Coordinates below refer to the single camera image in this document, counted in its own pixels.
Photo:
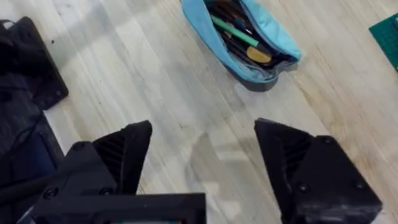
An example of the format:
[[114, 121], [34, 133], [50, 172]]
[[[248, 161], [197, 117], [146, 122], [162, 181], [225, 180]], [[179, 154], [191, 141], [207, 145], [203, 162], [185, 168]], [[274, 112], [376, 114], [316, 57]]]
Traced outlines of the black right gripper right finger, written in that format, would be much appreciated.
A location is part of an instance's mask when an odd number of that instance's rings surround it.
[[269, 119], [254, 130], [282, 223], [372, 223], [382, 201], [338, 141]]

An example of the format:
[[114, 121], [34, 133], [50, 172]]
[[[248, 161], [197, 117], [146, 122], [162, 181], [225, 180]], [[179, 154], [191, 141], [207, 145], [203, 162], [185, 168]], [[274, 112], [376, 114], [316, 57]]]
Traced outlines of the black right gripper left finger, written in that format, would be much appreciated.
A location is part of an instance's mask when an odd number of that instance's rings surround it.
[[94, 141], [72, 145], [42, 199], [135, 195], [149, 150], [152, 125], [132, 123]]

